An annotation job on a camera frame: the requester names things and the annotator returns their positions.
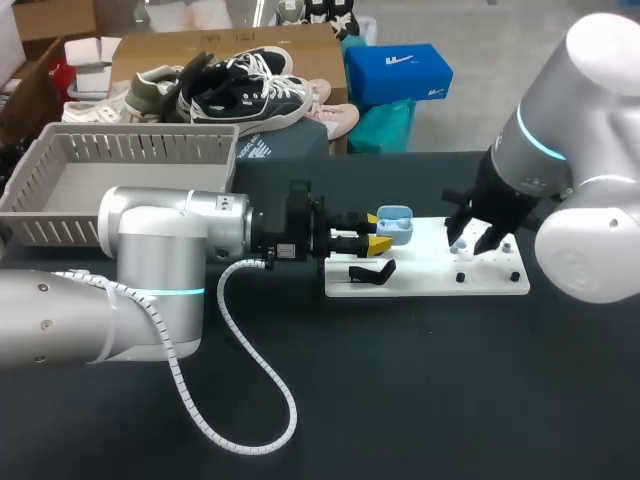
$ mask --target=coiled cable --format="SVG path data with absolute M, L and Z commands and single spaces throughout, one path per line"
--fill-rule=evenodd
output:
M 158 334 L 162 339 L 162 343 L 167 351 L 167 359 L 169 361 L 169 367 L 171 368 L 171 373 L 173 375 L 173 381 L 176 384 L 176 388 L 182 398 L 182 402 L 184 403 L 185 408 L 189 412 L 193 422 L 197 425 L 197 427 L 204 433 L 209 440 L 214 442 L 216 445 L 222 447 L 225 450 L 228 450 L 233 453 L 238 453 L 241 455 L 265 455 L 267 453 L 275 452 L 276 450 L 282 448 L 293 436 L 295 432 L 296 425 L 298 423 L 298 412 L 296 409 L 296 404 L 289 391 L 289 388 L 285 385 L 282 379 L 278 376 L 278 374 L 269 366 L 269 364 L 260 356 L 260 354 L 253 348 L 253 346 L 249 343 L 249 341 L 245 338 L 245 336 L 240 332 L 238 326 L 233 321 L 229 310 L 227 309 L 227 305 L 224 301 L 224 287 L 227 283 L 229 277 L 240 269 L 243 268 L 265 268 L 265 263 L 261 260 L 241 260 L 229 266 L 218 281 L 218 289 L 217 289 L 217 299 L 218 306 L 220 307 L 220 312 L 222 313 L 222 317 L 225 322 L 236 336 L 238 341 L 242 344 L 244 349 L 253 357 L 253 359 L 260 365 L 260 367 L 267 372 L 267 375 L 271 377 L 271 379 L 278 386 L 284 398 L 287 402 L 287 406 L 289 407 L 289 424 L 287 429 L 282 434 L 280 438 L 271 442 L 268 445 L 264 445 L 261 447 L 247 447 L 243 445 L 238 445 L 237 443 L 231 442 L 218 433 L 216 433 L 213 428 L 202 418 L 202 415 L 198 411 L 191 395 L 189 394 L 189 390 L 187 389 L 187 385 L 185 384 L 184 377 L 182 376 L 182 372 L 180 370 L 180 366 L 178 364 L 178 358 L 176 356 L 175 349 L 173 347 L 173 343 L 171 342 L 171 338 L 169 337 L 169 333 L 167 331 L 167 327 L 162 320 L 160 313 L 155 309 L 153 304 L 138 294 L 135 289 L 129 288 L 126 285 L 122 285 L 117 282 L 110 282 L 104 277 L 98 275 L 91 275 L 88 272 L 83 271 L 71 271 L 71 272 L 56 272 L 54 275 L 58 275 L 64 278 L 68 278 L 70 280 L 74 280 L 80 283 L 84 283 L 86 285 L 90 285 L 92 287 L 102 288 L 107 291 L 108 294 L 111 292 L 115 292 L 117 295 L 120 295 L 125 298 L 129 298 L 147 313 L 156 329 L 158 330 Z

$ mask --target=blue box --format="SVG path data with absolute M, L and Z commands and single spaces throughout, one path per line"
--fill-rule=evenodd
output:
M 431 44 L 351 47 L 345 62 L 363 106 L 446 98 L 453 70 Z

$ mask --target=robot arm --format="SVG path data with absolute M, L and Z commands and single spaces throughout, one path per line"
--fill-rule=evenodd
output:
M 472 217 L 491 224 L 475 246 L 496 249 L 520 227 L 538 231 L 545 274 L 578 299 L 607 303 L 640 292 L 640 25 L 610 14 L 567 34 L 483 158 L 459 205 L 453 244 Z M 544 223 L 532 211 L 566 196 Z
M 331 237 L 331 229 L 356 238 Z M 278 261 L 331 252 L 366 257 L 391 248 L 369 235 L 376 223 L 331 216 L 308 182 L 292 182 L 279 212 L 254 213 L 246 195 L 121 187 L 105 195 L 98 235 L 117 260 L 117 281 L 162 315 L 176 356 L 194 353 L 202 336 L 207 261 L 261 255 Z M 146 312 L 131 299 L 45 272 L 0 274 L 0 366 L 33 363 L 163 361 L 167 354 Z

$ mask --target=yellow object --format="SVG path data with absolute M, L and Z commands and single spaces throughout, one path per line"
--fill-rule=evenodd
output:
M 393 238 L 391 237 L 376 237 L 375 235 L 369 235 L 369 248 L 367 249 L 367 257 L 374 257 L 381 253 L 391 249 L 393 245 Z

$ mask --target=black table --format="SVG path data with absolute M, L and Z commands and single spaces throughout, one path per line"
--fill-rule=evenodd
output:
M 444 216 L 443 186 L 468 187 L 480 154 L 336 158 L 238 166 L 257 207 L 310 178 L 338 210 L 406 204 Z M 314 265 L 241 272 L 227 303 L 291 388 L 299 429 L 262 458 L 226 453 L 192 425 L 166 364 L 103 364 L 0 374 L 4 479 L 613 479 L 640 477 L 640 300 L 589 305 L 542 274 L 518 241 L 525 297 L 320 299 Z M 96 251 L 25 249 L 4 268 L 83 267 Z M 238 346 L 207 281 L 191 393 L 222 435 L 255 445 L 286 425 L 280 392 Z

